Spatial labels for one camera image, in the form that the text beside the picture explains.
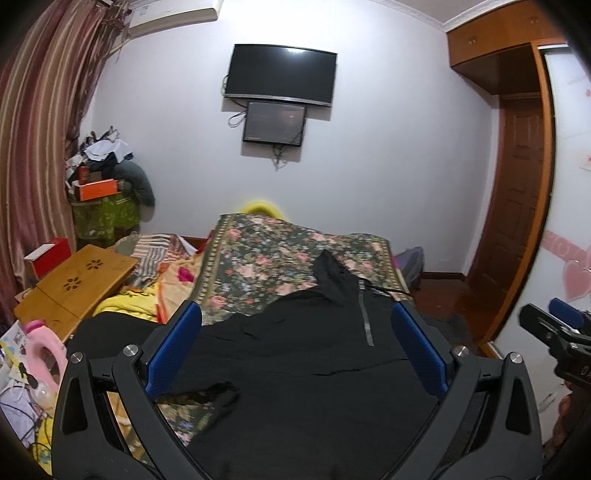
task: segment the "pile of clothes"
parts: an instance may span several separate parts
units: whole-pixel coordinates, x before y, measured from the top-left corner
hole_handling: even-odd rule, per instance
[[[131,147],[119,138],[117,129],[110,127],[99,138],[90,132],[79,152],[66,162],[66,185],[72,190],[74,181],[80,177],[80,169],[87,169],[90,181],[116,179],[121,192],[133,192],[141,205],[153,207],[155,198],[150,181],[133,157]]]

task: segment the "brown curtain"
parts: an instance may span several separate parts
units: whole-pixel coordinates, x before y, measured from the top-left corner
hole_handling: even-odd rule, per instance
[[[64,162],[123,27],[126,3],[55,0],[0,72],[0,315],[12,323],[23,257],[56,236],[74,248]]]

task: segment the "wall-mounted tv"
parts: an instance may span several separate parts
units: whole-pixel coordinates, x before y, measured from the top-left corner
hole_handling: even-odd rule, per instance
[[[336,57],[309,48],[235,45],[225,96],[330,106]]]
[[[306,123],[306,107],[290,103],[248,102],[245,142],[300,147]]]

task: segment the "striped blanket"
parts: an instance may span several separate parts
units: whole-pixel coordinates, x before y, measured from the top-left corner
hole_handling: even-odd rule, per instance
[[[166,233],[130,235],[117,242],[115,251],[138,259],[125,282],[135,288],[153,283],[172,262],[190,258],[179,237]]]

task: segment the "green cloth bag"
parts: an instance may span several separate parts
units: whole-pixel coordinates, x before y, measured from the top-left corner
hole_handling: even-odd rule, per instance
[[[73,202],[74,231],[83,240],[114,240],[115,229],[127,230],[139,223],[134,197],[119,192],[96,200]]]

